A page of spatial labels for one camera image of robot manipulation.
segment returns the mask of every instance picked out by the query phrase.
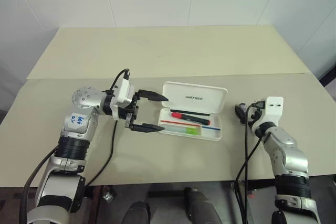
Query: white wall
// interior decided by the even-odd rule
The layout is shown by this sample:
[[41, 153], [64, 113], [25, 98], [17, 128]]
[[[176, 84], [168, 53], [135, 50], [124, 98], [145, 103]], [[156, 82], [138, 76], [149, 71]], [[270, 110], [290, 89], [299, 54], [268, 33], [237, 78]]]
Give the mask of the white wall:
[[274, 24], [320, 77], [336, 63], [335, 17], [335, 0], [0, 0], [0, 109], [61, 26]]

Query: unitree logo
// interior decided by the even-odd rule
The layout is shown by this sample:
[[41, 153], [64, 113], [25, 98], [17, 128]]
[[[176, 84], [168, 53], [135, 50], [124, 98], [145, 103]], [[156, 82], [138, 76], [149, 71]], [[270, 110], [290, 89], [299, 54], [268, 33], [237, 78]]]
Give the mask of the unitree logo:
[[192, 95], [186, 95], [185, 97], [192, 100], [203, 100], [203, 97], [193, 97]]

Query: tabletop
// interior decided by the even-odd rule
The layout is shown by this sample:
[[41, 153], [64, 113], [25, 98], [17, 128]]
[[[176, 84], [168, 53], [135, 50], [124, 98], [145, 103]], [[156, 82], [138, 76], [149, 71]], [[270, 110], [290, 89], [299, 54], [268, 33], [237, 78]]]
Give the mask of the tabletop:
[[[306, 154], [310, 175], [336, 173], [336, 103], [311, 73], [243, 74], [132, 78], [136, 89], [162, 92], [166, 81], [224, 87], [223, 137], [218, 142], [140, 133], [120, 120], [112, 161], [95, 185], [232, 180], [244, 161], [244, 127], [234, 105], [250, 104], [267, 96], [284, 97], [279, 122]], [[104, 90], [112, 79], [31, 79], [21, 88], [0, 125], [0, 186], [22, 187], [40, 160], [56, 146], [72, 93], [90, 85]], [[157, 123], [161, 103], [139, 101], [138, 123]], [[90, 180], [109, 155], [114, 121], [100, 116], [87, 155], [84, 176]], [[250, 134], [249, 149], [256, 143]], [[37, 186], [40, 172], [33, 181]], [[249, 178], [273, 178], [268, 154], [260, 146], [249, 163]]]
[[60, 28], [28, 79], [306, 73], [273, 26]]

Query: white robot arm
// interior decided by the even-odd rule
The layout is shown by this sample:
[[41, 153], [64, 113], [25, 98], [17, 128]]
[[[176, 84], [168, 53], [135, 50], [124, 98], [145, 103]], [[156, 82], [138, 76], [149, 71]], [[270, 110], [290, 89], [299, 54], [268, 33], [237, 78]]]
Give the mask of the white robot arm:
[[248, 122], [257, 137], [262, 137], [275, 176], [277, 194], [272, 224], [320, 224], [316, 202], [311, 198], [308, 161], [294, 140], [278, 126], [284, 99], [268, 97], [254, 103], [253, 121]]
[[164, 129], [152, 124], [134, 124], [140, 97], [151, 101], [167, 101], [167, 98], [152, 91], [135, 92], [128, 80], [129, 70], [125, 69], [124, 73], [124, 77], [115, 81], [109, 90], [82, 87], [73, 94], [71, 114], [65, 118], [58, 146], [48, 160], [36, 191], [36, 207], [28, 213], [27, 220], [20, 213], [20, 223], [69, 223], [69, 213], [79, 209], [83, 198], [85, 178], [80, 173], [86, 165], [87, 149], [95, 134], [99, 115], [125, 119], [125, 127], [133, 131]]

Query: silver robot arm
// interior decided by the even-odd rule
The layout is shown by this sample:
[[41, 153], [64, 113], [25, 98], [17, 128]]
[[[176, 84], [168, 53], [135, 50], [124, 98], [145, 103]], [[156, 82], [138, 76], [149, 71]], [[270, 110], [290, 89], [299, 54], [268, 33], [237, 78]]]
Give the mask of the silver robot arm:
[[68, 224], [69, 213], [76, 212], [83, 199], [85, 178], [80, 175], [86, 165], [86, 153], [93, 139], [99, 115], [125, 119], [125, 127], [133, 131], [154, 132], [164, 128], [152, 124], [134, 124], [140, 97], [152, 101], [167, 98], [152, 91], [139, 90], [128, 81], [129, 72], [106, 91], [82, 87], [72, 96], [71, 113], [66, 116], [55, 153], [36, 191], [35, 208], [27, 214], [27, 223]]
[[279, 210], [273, 213], [272, 224], [320, 224], [316, 202], [311, 198], [307, 158], [297, 141], [278, 127], [283, 104], [282, 97], [254, 103], [253, 121], [248, 122], [262, 137], [275, 176], [275, 205]]

